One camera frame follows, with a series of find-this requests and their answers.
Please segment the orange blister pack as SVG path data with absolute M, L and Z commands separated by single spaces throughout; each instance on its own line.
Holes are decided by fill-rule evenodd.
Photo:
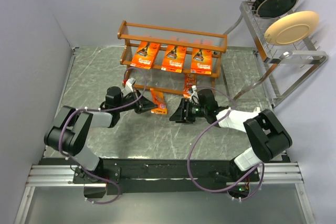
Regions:
M 196 85 L 196 76 L 193 73 L 186 73 L 184 75 L 184 90 L 183 97 L 190 98 L 193 93 L 192 86 Z
M 154 88 L 150 89 L 152 95 L 152 102 L 157 105 L 156 108 L 151 110 L 153 114 L 167 115 L 167 107 L 164 101 L 164 94 Z

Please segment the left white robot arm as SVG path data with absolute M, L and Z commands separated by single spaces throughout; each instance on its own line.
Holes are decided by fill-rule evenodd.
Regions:
M 86 170 L 85 176 L 93 183 L 104 177 L 103 160 L 86 145 L 93 127 L 113 128 L 124 111 L 141 114 L 158 106 L 135 89 L 124 95 L 119 87 L 107 89 L 105 101 L 98 110 L 75 109 L 63 106 L 45 134 L 44 143 L 67 157 L 73 158 Z

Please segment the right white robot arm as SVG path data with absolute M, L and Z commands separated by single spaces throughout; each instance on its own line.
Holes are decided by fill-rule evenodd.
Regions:
M 182 98 L 169 120 L 175 123 L 194 123 L 205 118 L 210 125 L 237 130 L 247 134 L 250 147 L 233 159 L 231 178 L 242 181 L 248 169 L 272 160 L 292 146 L 292 139 L 271 110 L 245 112 L 219 106 L 211 89 L 192 87 L 189 98 Z

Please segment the orange razor box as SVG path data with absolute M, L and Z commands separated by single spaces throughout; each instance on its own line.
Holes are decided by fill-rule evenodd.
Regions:
M 212 51 L 208 49 L 193 48 L 191 73 L 194 74 L 212 74 Z
M 142 41 L 138 46 L 130 66 L 141 69 L 151 69 L 158 52 L 160 51 L 161 44 L 155 42 Z
M 168 45 L 161 65 L 161 70 L 181 73 L 187 48 L 183 46 Z

